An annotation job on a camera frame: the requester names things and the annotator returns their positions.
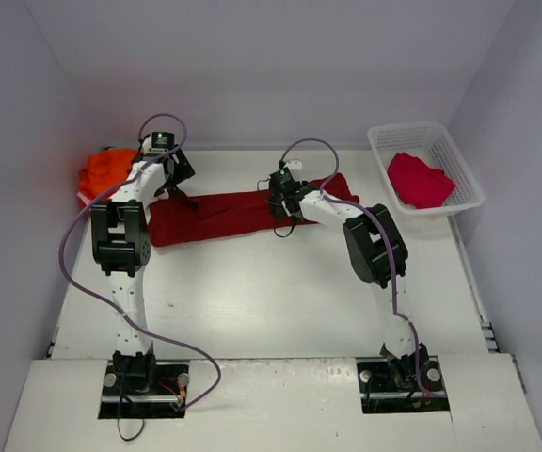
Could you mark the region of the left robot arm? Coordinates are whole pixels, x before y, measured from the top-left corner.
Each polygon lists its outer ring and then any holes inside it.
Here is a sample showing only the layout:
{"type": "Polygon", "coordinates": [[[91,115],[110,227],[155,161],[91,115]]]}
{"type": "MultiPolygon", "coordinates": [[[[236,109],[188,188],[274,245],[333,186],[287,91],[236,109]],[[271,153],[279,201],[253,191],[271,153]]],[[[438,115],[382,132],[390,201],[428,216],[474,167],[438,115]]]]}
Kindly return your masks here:
{"type": "Polygon", "coordinates": [[[144,300],[145,266],[151,258],[147,209],[163,190],[194,175],[170,132],[151,132],[140,148],[126,184],[90,208],[93,258],[110,285],[118,312],[113,360],[143,358],[153,343],[147,328],[144,300]]]}

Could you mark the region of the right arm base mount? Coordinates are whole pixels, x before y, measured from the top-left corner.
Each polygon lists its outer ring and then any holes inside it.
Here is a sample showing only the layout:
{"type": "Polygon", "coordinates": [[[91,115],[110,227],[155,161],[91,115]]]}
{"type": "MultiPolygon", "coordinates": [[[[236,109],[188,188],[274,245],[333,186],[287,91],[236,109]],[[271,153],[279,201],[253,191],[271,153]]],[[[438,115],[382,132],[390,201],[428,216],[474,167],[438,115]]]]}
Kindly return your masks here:
{"type": "Polygon", "coordinates": [[[450,403],[437,357],[420,345],[420,379],[415,355],[401,359],[357,359],[363,414],[448,412],[450,403]]]}

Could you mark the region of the dark red t shirt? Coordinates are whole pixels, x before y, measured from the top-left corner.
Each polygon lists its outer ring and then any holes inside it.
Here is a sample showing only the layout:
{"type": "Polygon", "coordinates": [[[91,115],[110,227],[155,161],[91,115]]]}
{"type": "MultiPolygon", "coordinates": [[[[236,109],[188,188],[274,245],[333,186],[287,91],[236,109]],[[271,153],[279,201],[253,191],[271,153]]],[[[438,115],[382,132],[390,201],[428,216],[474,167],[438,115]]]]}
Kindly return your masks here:
{"type": "Polygon", "coordinates": [[[192,197],[174,191],[150,205],[151,243],[162,248],[291,226],[270,214],[267,197],[266,189],[192,197]]]}

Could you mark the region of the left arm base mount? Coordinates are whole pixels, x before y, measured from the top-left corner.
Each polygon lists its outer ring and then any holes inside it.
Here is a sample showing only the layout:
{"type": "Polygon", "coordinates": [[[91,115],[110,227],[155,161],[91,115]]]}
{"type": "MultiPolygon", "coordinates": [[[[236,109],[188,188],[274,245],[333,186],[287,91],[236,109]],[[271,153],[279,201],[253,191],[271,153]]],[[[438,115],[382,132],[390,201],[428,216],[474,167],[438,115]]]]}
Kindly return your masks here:
{"type": "Polygon", "coordinates": [[[187,362],[116,353],[104,372],[98,418],[113,420],[120,439],[133,442],[149,420],[185,418],[189,383],[187,362]]]}

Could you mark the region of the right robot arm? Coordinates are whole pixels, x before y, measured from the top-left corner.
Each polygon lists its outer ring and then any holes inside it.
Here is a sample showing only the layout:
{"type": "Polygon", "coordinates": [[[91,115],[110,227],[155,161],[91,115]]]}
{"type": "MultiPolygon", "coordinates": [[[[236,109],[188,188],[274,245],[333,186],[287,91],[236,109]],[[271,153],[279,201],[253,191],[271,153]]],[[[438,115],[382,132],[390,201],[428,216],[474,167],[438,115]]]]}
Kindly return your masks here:
{"type": "Polygon", "coordinates": [[[380,354],[389,382],[406,388],[421,369],[411,354],[417,349],[406,312],[398,308],[398,287],[406,276],[408,250],[388,208],[365,208],[357,202],[327,194],[317,186],[297,181],[286,167],[268,181],[270,212],[277,218],[315,222],[343,233],[351,267],[374,293],[384,334],[380,354]]]}

